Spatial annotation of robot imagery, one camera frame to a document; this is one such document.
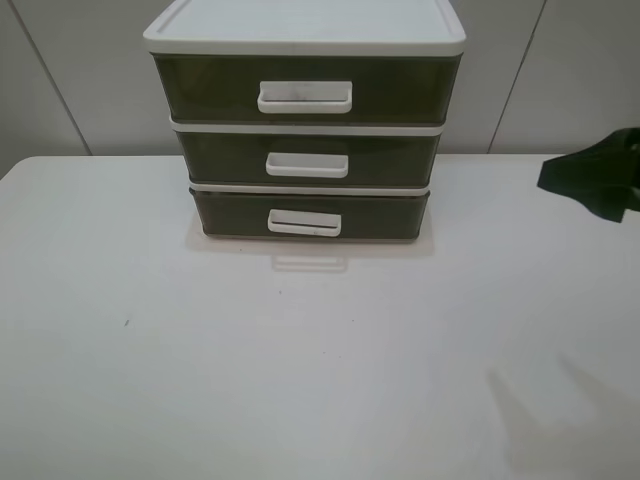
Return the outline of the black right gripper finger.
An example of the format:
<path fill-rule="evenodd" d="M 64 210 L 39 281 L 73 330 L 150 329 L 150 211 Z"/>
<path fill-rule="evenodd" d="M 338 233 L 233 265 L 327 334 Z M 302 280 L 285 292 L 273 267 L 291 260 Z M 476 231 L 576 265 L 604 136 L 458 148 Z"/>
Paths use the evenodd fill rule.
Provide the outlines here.
<path fill-rule="evenodd" d="M 584 150 L 545 161 L 537 187 L 620 223 L 626 212 L 639 210 L 639 129 L 616 130 Z"/>

